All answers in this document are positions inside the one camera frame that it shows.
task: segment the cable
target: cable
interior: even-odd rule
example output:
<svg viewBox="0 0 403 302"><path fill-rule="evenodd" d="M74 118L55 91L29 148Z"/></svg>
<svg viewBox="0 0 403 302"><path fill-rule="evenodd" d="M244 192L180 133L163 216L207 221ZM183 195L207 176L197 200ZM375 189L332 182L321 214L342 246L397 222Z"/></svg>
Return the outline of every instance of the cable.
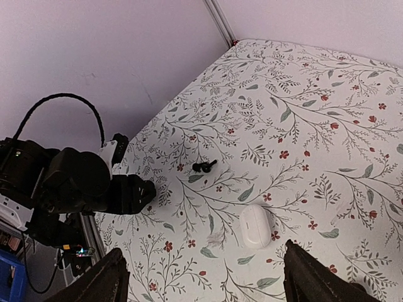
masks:
<svg viewBox="0 0 403 302"><path fill-rule="evenodd" d="M24 253L25 273L26 273L26 278L27 278L27 280L28 280L28 284L30 285L30 287L32 288L32 290L33 290L34 292L36 292L37 294L44 294L44 293L46 293L46 292L50 289L50 287L52 286L52 284L53 284L53 281L54 281L54 279L55 279L56 272L57 272L57 267L59 266L59 263L63 260L65 254L63 254L62 257L61 257L61 258L57 261L57 263L55 264L55 269L54 269L54 271L53 271L52 277L50 278L50 281L49 281L48 286L47 286L43 291L37 290L37 289L32 285L30 276L29 276L29 274L28 274L28 265L27 265L27 263L26 263L26 247L25 247L25 234L24 234L24 232L21 231L19 228L16 228L14 225L8 223L8 221L6 221L6 220L4 220L4 219L0 219L0 221L3 222L3 223L5 223L6 225L8 225L8 226L11 227L11 228L14 228L15 230L17 230L18 232L21 233L22 240L23 240L23 253Z"/></svg>
<svg viewBox="0 0 403 302"><path fill-rule="evenodd" d="M30 287L32 288L32 290L33 290L34 292L36 292L37 294L44 294L44 293L46 293L46 292L50 289L50 287L52 286L53 281L54 281L55 276L56 276L57 268L58 268L58 266L59 266L59 263L63 260L64 254L63 254L62 257L59 259L59 261L57 261L57 263L55 264L55 269L54 269L54 271L53 271L52 277L50 278L50 281L49 281L49 283L48 283L48 286L47 286L43 291L39 291L39 290L37 290L37 289L32 285L32 282L31 282L31 279L30 279L30 275L28 274L28 265L27 265L27 263L26 263L25 235L24 235L24 233L23 233L22 231L20 231L20 232L21 232L21 235L22 235L22 237L23 237L23 250L24 250L24 262L25 262L26 279L28 280L28 284L30 285Z"/></svg>
<svg viewBox="0 0 403 302"><path fill-rule="evenodd" d="M33 254L35 255L37 253L37 248L35 247L36 245L36 241L34 238L32 238L32 247L33 247Z"/></svg>
<svg viewBox="0 0 403 302"><path fill-rule="evenodd" d="M23 121L21 122L20 126L18 127L17 132L14 134L13 141L16 141L18 139L18 137L20 136L21 132L24 129L24 126L25 126L26 122L30 119L32 113L40 105L42 105L43 103L46 103L47 101L50 101L51 99L57 99L57 98L73 98L73 99L77 99L77 100L83 102L85 105L87 105L93 111L93 113L95 115L95 118L96 118L96 121L98 122L99 132L101 134L101 148L102 148L104 143L105 143L105 133L104 133L104 130L103 130L102 121L101 121L101 117L99 116L99 113L97 112L95 106L92 105L89 101L87 101L83 97L78 96L78 95L73 94L73 93L52 94L52 95L47 96L46 98L43 98L43 99L39 100L38 102L36 102L35 105L33 105L31 107L31 109L26 113Z"/></svg>

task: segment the floral tablecloth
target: floral tablecloth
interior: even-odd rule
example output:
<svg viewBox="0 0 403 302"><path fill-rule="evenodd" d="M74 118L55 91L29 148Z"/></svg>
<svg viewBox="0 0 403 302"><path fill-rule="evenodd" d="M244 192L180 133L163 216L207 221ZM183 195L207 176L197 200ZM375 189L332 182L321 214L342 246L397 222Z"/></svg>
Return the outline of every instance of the floral tablecloth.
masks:
<svg viewBox="0 0 403 302"><path fill-rule="evenodd" d="M129 301L285 300L290 238L381 301L403 291L403 70L348 53L244 40L164 108L115 174L155 182L135 216L99 214ZM195 162L218 160L209 174ZM239 214L261 204L264 250Z"/></svg>

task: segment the white wall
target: white wall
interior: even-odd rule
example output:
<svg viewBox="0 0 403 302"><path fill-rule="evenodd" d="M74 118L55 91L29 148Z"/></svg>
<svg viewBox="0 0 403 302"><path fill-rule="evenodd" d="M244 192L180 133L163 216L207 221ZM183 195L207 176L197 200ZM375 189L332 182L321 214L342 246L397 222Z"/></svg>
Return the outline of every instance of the white wall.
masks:
<svg viewBox="0 0 403 302"><path fill-rule="evenodd" d="M238 39L333 48L403 67L402 0L219 0Z"/></svg>
<svg viewBox="0 0 403 302"><path fill-rule="evenodd" d="M0 140L40 98L73 92L95 104L106 136L132 138L226 51L201 0L0 2ZM32 116L22 139L97 150L98 128L76 101Z"/></svg>

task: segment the black small object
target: black small object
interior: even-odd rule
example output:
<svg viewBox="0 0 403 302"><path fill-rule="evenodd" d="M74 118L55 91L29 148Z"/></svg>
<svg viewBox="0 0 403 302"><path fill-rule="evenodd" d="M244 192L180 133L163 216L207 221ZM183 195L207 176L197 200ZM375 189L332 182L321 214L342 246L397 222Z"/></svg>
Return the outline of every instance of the black small object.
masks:
<svg viewBox="0 0 403 302"><path fill-rule="evenodd" d="M201 164L193 164L192 169L196 172L203 171L204 173L209 173L212 170L213 165L217 163L217 159L213 160L211 163L202 162Z"/></svg>
<svg viewBox="0 0 403 302"><path fill-rule="evenodd" d="M116 133L112 140L116 140L118 145L116 146L115 153L112 157L112 166L115 164L120 164L122 162L123 157L125 156L126 149L128 146L128 138L125 135L120 133Z"/></svg>

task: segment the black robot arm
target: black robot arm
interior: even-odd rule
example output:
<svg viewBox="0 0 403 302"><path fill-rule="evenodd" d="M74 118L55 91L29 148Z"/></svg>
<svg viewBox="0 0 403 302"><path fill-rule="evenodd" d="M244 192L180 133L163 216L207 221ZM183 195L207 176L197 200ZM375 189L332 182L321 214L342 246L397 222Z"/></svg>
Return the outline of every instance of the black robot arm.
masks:
<svg viewBox="0 0 403 302"><path fill-rule="evenodd" d="M82 243L80 232L59 221L60 214L132 215L156 196L154 184L137 175L111 177L110 167L122 160L126 146L117 141L112 162L106 163L92 152L7 138L0 149L0 194L32 210L25 232L35 240L54 247Z"/></svg>

